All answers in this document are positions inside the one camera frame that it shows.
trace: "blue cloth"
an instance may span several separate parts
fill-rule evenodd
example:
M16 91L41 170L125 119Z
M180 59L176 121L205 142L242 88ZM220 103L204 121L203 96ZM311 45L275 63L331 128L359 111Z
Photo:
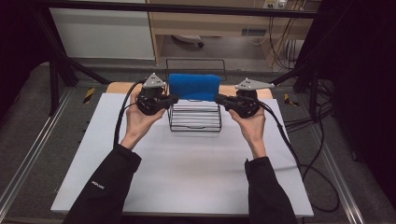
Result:
M169 92L179 99L214 102L221 78L215 75L171 74Z

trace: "black jacket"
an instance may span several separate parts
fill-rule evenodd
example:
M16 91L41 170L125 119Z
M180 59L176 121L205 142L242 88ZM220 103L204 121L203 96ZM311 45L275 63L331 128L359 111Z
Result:
M116 145L79 194L64 224L119 224L125 198L141 158ZM267 157L245 162L250 223L297 223Z

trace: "person's left hand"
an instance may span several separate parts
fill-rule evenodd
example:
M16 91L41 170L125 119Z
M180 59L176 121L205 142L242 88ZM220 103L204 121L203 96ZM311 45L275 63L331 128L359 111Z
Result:
M137 93L131 94L131 106L126 110L126 133L121 141L123 147L133 149L134 146L146 135L151 125L158 119L163 117L165 109L158 111L155 115L147 116L143 114L136 103Z

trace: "logo on sleeve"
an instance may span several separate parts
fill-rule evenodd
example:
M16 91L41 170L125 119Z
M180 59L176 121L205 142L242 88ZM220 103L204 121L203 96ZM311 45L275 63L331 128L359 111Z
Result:
M93 185L95 185L96 187L98 187L99 189L104 189L105 186L98 184L96 181L92 181L91 182Z

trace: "hand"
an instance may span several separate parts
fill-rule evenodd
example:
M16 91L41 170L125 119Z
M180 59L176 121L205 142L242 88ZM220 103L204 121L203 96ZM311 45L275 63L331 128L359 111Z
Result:
M155 115L147 116L143 114L136 103L137 93L131 94L131 106L126 110L126 133L121 141L123 147L133 149L134 146L146 135L151 125L158 119L163 117L165 109L158 111Z
M229 112L231 118L233 118L233 120L235 120L241 127L242 135L244 135L247 140L253 154L253 158L256 159L267 156L263 140L265 124L264 109L260 108L253 117L247 119L241 119L241 117L231 109Z

